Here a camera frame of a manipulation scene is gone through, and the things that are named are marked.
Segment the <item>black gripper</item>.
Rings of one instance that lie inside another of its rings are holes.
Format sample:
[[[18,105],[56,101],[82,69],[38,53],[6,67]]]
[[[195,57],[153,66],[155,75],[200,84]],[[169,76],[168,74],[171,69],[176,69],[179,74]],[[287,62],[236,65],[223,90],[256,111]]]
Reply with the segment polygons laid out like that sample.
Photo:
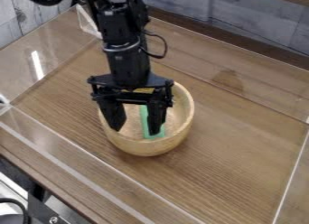
[[[160,132],[167,107],[172,107],[173,80],[151,71],[147,45],[143,42],[104,44],[109,72],[90,76],[92,100],[97,103],[108,126],[118,131],[126,116],[124,104],[147,106],[149,135]]]

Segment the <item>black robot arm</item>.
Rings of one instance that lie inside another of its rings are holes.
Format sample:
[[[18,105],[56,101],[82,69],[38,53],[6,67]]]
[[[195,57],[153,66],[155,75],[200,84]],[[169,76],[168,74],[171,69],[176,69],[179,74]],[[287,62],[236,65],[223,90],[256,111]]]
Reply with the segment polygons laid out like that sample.
[[[109,72],[86,79],[105,122],[120,130],[126,121],[124,106],[144,105],[149,135],[160,132],[167,109],[172,107],[173,81],[151,71],[145,30],[149,23],[143,0],[84,0],[97,32],[101,34]]]

